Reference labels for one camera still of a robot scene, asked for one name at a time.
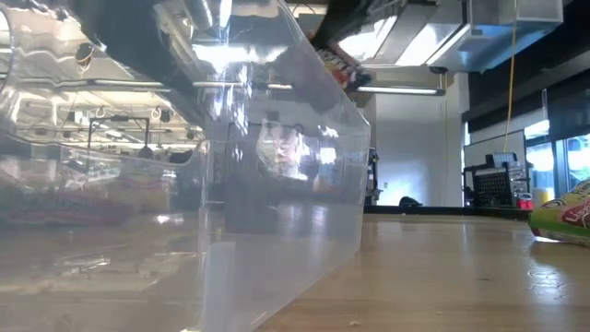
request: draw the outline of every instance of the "chip bag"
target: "chip bag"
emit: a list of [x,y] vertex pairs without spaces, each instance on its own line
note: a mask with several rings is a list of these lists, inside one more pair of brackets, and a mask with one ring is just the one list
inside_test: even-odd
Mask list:
[[529,226],[536,236],[590,246],[590,180],[533,209]]

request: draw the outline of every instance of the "snack bag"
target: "snack bag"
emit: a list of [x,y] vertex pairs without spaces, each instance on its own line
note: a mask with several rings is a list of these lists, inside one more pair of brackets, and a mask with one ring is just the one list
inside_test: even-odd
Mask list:
[[590,245],[590,180],[570,193],[533,209],[529,226],[536,236]]
[[324,62],[325,70],[345,92],[356,91],[371,82],[371,75],[337,44],[331,43],[315,51]]

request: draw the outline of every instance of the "red object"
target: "red object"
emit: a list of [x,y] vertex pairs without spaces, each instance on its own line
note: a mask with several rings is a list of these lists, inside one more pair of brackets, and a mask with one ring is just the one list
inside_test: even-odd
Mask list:
[[531,199],[518,199],[518,208],[520,209],[533,209],[533,200]]

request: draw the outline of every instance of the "wooden countertop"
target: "wooden countertop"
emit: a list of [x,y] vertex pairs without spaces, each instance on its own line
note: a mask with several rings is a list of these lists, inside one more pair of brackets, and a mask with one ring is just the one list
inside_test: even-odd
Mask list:
[[590,248],[502,219],[365,218],[357,256],[259,331],[590,330]]

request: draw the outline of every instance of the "hanging cord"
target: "hanging cord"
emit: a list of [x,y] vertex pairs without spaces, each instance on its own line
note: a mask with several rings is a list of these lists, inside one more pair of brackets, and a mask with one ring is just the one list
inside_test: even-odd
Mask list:
[[504,150],[508,148],[508,133],[510,132],[510,120],[513,116],[513,98],[514,98],[514,65],[515,56],[514,52],[516,49],[516,24],[518,21],[518,0],[514,0],[514,23],[513,23],[513,54],[510,59],[510,87],[508,88],[508,118],[506,119],[506,134],[504,135]]

